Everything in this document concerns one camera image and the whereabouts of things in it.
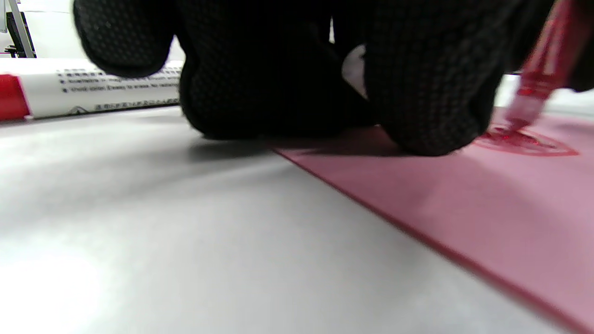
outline white marker barrel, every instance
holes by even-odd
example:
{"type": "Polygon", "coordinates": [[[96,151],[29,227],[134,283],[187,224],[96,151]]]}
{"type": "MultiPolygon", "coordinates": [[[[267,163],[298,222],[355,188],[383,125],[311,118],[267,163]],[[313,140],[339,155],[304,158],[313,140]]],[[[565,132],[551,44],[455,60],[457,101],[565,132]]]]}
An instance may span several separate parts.
{"type": "Polygon", "coordinates": [[[175,105],[183,64],[127,79],[86,59],[0,59],[0,121],[175,105]]]}

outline metal stand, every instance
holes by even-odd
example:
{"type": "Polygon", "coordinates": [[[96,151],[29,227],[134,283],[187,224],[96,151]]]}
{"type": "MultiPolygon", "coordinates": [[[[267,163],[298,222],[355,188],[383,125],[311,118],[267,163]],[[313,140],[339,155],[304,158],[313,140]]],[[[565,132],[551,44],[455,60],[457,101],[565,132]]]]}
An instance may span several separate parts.
{"type": "Polygon", "coordinates": [[[0,0],[0,33],[8,33],[6,25],[6,2],[0,0]]]}
{"type": "Polygon", "coordinates": [[[8,0],[8,3],[10,4],[12,15],[14,16],[14,22],[17,24],[18,36],[21,38],[21,44],[23,45],[25,56],[27,58],[35,58],[35,54],[33,53],[33,47],[31,46],[31,42],[29,41],[29,36],[27,34],[27,29],[25,28],[23,16],[21,15],[21,11],[18,10],[17,0],[8,0]]]}

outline red marker cap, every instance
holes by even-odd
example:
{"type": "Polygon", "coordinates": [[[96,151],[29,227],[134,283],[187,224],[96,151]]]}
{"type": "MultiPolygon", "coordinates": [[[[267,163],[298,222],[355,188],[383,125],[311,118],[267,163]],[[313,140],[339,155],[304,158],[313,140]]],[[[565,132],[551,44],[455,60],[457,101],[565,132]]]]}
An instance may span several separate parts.
{"type": "Polygon", "coordinates": [[[29,115],[18,77],[0,74],[0,121],[18,121],[29,115]]]}

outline red outline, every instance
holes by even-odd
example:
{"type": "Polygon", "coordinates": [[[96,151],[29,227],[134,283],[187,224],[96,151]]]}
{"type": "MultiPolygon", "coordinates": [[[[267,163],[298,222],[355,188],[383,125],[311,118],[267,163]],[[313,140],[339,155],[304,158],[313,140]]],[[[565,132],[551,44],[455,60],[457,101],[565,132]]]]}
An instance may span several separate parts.
{"type": "MultiPolygon", "coordinates": [[[[494,126],[503,126],[501,124],[493,124],[493,125],[494,126]]],[[[555,140],[551,137],[547,137],[547,136],[544,136],[542,134],[539,134],[539,133],[536,133],[536,132],[530,131],[530,130],[522,130],[522,132],[525,134],[529,134],[535,138],[541,138],[546,141],[549,141],[550,143],[552,143],[555,146],[557,146],[558,148],[560,148],[562,151],[561,152],[524,152],[522,150],[514,150],[513,148],[510,148],[510,147],[485,145],[485,144],[481,143],[480,137],[477,138],[473,142],[473,144],[477,145],[478,147],[481,147],[483,149],[488,149],[488,150],[492,150],[492,151],[496,151],[496,152],[512,153],[512,154],[516,154],[516,155],[524,155],[524,156],[553,157],[553,156],[578,156],[578,155],[580,155],[580,152],[572,149],[571,147],[569,147],[569,145],[562,143],[558,140],[555,140]]]]}

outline black glove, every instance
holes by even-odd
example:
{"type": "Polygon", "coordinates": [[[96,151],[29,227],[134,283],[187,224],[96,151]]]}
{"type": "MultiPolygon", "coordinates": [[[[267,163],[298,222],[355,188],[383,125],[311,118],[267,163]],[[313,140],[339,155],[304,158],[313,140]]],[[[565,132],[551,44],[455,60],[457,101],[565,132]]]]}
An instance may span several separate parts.
{"type": "Polygon", "coordinates": [[[380,124],[405,151],[435,156],[486,130],[523,28],[514,20],[537,2],[75,0],[73,13],[89,58],[122,77],[158,71],[176,35],[187,56],[181,107],[207,137],[335,136],[380,124]],[[341,78],[362,43],[369,101],[341,78]]]}

